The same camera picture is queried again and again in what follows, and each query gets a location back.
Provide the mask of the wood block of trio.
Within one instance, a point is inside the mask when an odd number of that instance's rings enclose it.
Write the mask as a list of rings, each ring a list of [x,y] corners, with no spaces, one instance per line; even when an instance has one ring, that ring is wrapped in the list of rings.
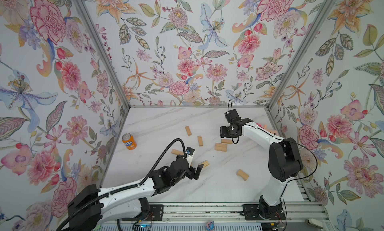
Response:
[[[227,148],[221,147],[221,146],[215,146],[215,151],[227,152]]]
[[[233,141],[230,139],[221,139],[222,144],[233,144]]]
[[[228,147],[227,144],[222,144],[222,143],[216,143],[215,146],[222,147],[222,148],[227,148]]]

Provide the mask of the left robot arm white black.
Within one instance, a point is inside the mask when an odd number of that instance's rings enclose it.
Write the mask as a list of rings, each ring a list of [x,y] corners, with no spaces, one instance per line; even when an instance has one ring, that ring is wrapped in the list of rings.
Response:
[[[141,180],[112,188],[84,188],[68,204],[68,217],[58,231],[91,231],[102,223],[119,220],[142,220],[151,210],[148,198],[165,193],[184,178],[198,180],[204,164],[192,167],[194,149],[188,147],[169,165],[153,167]]]

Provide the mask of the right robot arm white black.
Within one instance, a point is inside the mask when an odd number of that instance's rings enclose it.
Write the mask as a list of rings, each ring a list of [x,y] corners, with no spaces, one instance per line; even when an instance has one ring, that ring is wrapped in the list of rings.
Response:
[[[220,127],[221,138],[245,136],[269,152],[271,176],[260,196],[258,214],[265,220],[271,219],[282,208],[288,185],[304,167],[298,144],[292,138],[284,139],[267,131],[249,118],[241,118],[235,109],[226,111],[225,118],[229,125]]]

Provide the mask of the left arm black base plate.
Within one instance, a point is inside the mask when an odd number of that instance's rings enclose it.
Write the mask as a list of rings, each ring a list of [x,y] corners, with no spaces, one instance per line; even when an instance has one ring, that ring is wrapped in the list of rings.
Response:
[[[164,205],[149,205],[141,208],[138,215],[135,215],[133,221],[143,221],[145,218],[149,221],[162,221],[164,214]]]

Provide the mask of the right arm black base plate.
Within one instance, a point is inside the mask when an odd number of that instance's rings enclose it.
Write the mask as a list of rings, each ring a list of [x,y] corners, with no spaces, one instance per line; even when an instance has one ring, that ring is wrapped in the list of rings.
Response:
[[[245,217],[246,221],[272,221],[272,220],[286,220],[286,214],[283,204],[275,207],[266,207],[262,205],[259,208],[258,204],[244,204],[242,205],[243,211],[241,215]]]

